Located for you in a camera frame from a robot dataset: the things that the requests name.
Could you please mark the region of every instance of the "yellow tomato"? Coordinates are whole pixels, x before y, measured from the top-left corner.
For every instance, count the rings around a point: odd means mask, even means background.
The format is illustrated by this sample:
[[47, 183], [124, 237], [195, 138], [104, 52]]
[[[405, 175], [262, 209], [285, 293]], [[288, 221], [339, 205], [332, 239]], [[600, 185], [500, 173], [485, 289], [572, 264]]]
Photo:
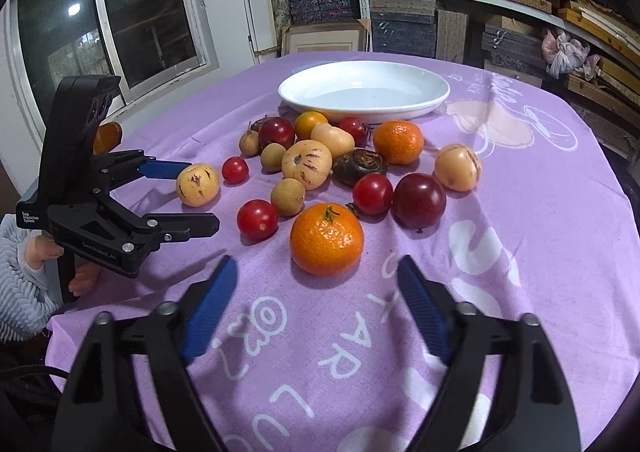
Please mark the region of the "yellow tomato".
[[296, 119], [296, 136], [299, 140], [310, 140], [311, 131], [317, 124], [328, 124], [329, 120], [324, 114], [315, 111], [307, 111], [300, 114]]

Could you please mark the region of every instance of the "window glass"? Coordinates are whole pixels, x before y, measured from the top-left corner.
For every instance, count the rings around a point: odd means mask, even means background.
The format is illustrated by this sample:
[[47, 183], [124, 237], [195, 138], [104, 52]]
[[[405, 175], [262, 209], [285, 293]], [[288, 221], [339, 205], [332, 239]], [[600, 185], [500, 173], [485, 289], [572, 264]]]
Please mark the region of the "window glass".
[[60, 80], [111, 73], [94, 0], [18, 0], [18, 32], [29, 84], [43, 121]]
[[105, 0], [105, 4], [130, 88], [196, 56], [183, 0]]

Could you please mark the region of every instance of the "purple tablecloth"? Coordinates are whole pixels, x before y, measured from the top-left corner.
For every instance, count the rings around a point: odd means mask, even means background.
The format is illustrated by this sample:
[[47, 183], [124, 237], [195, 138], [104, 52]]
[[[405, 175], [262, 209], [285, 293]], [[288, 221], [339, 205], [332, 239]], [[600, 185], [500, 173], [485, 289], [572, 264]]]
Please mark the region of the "purple tablecloth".
[[[450, 195], [437, 230], [404, 230], [391, 216], [363, 220], [366, 244], [358, 267], [318, 279], [290, 260], [293, 220], [281, 222], [266, 242], [241, 241], [239, 207], [252, 198], [268, 200], [280, 180], [250, 159], [250, 180], [222, 186], [201, 209], [220, 218], [220, 232], [163, 246], [137, 280], [104, 273], [91, 295], [52, 318], [47, 363], [68, 370], [99, 311], [117, 318], [146, 314], [205, 279], [229, 254], [239, 262], [238, 290], [212, 348], [190, 373], [230, 450], [400, 452], [444, 374], [396, 290], [396, 262], [411, 254], [429, 278], [487, 315], [539, 315], [572, 390], [586, 447], [640, 369], [640, 244], [629, 202], [596, 140], [560, 98], [437, 60], [306, 53], [210, 87], [134, 133], [122, 148], [220, 169], [238, 153], [249, 121], [282, 112], [276, 90], [285, 78], [346, 59], [399, 61], [445, 77], [448, 100], [416, 122], [431, 146], [462, 142], [478, 151], [484, 165], [478, 189]], [[392, 183], [409, 170], [430, 173], [433, 158], [427, 147], [419, 166], [391, 168]], [[118, 197], [139, 214], [192, 211], [170, 181], [138, 180]], [[350, 200], [349, 191], [327, 183], [309, 192], [306, 204]], [[486, 419], [496, 364], [488, 361], [465, 443], [478, 438]], [[169, 444], [142, 358], [136, 374], [154, 437]]]

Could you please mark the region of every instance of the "hand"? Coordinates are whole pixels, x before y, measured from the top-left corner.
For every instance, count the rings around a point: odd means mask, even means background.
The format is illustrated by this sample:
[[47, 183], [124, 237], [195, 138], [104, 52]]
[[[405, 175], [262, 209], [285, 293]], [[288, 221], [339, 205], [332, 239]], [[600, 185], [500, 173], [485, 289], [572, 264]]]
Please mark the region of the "hand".
[[64, 248], [58, 246], [50, 237], [36, 236], [27, 242], [24, 260], [32, 270], [39, 270], [45, 260], [58, 258], [64, 253]]
[[98, 282], [102, 268], [94, 262], [84, 262], [76, 269], [76, 276], [69, 283], [69, 291], [79, 297], [89, 293]]
[[[36, 236], [27, 242], [24, 260], [32, 270], [39, 270], [45, 260], [58, 258], [64, 249], [47, 236]], [[93, 262], [84, 262], [76, 269], [76, 276], [69, 283], [69, 291], [76, 297], [89, 293], [98, 280], [102, 269]]]

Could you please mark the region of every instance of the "tangerine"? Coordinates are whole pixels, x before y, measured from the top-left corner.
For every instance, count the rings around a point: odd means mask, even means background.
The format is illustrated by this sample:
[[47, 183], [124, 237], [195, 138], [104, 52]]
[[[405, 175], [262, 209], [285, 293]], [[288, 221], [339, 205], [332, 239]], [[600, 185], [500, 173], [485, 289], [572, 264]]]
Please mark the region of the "tangerine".
[[311, 140], [311, 131], [317, 124], [328, 124], [329, 120], [322, 112], [307, 111], [296, 118], [294, 130], [299, 140]]
[[373, 146], [389, 163], [409, 165], [420, 156], [424, 136], [412, 122], [390, 120], [373, 131]]
[[358, 218], [347, 207], [320, 203], [296, 217], [289, 245], [293, 260], [305, 272], [337, 275], [358, 262], [364, 233]]

